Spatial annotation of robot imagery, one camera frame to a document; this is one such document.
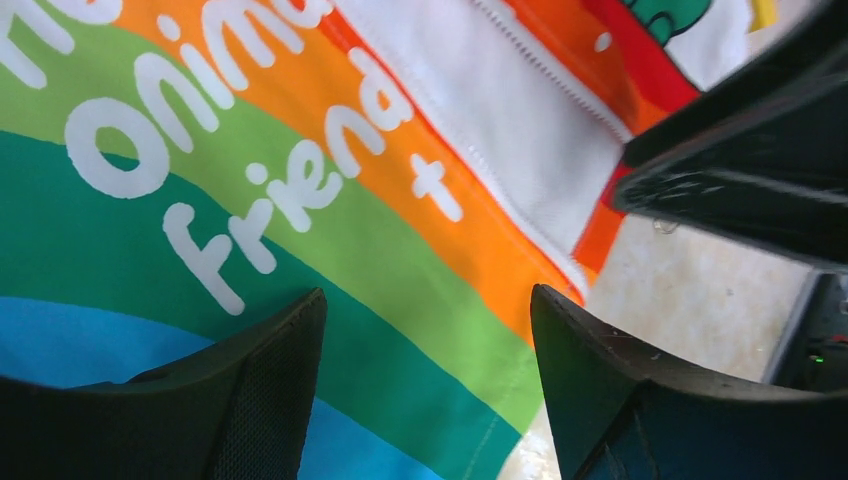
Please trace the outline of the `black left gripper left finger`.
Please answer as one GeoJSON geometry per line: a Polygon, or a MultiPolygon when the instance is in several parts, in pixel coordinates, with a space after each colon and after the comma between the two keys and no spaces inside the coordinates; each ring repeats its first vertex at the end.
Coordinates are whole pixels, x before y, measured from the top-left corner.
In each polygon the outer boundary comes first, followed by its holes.
{"type": "Polygon", "coordinates": [[[5,479],[293,479],[327,318],[320,289],[124,383],[3,378],[5,479]]]}

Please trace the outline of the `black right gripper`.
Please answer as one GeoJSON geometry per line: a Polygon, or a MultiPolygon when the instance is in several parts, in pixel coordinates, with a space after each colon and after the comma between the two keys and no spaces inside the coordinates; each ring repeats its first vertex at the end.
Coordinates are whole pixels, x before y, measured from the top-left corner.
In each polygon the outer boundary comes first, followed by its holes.
{"type": "Polygon", "coordinates": [[[619,210],[845,271],[846,3],[818,3],[622,159],[619,210]]]}

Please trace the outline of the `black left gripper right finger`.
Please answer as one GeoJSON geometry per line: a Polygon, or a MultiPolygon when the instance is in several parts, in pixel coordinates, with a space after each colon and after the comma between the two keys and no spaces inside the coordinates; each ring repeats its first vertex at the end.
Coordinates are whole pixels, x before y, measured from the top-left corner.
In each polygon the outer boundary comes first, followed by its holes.
{"type": "Polygon", "coordinates": [[[847,396],[686,361],[534,287],[532,334],[566,479],[843,479],[847,396]]]}

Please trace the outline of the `rainbow and white kids jacket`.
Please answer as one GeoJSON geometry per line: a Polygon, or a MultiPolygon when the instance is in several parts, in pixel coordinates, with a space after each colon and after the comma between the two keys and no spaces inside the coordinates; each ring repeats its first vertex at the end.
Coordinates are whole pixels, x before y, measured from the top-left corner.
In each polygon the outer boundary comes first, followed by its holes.
{"type": "Polygon", "coordinates": [[[772,1],[5,1],[1,381],[124,383],[320,289],[293,479],[495,479],[623,145],[772,1]]]}

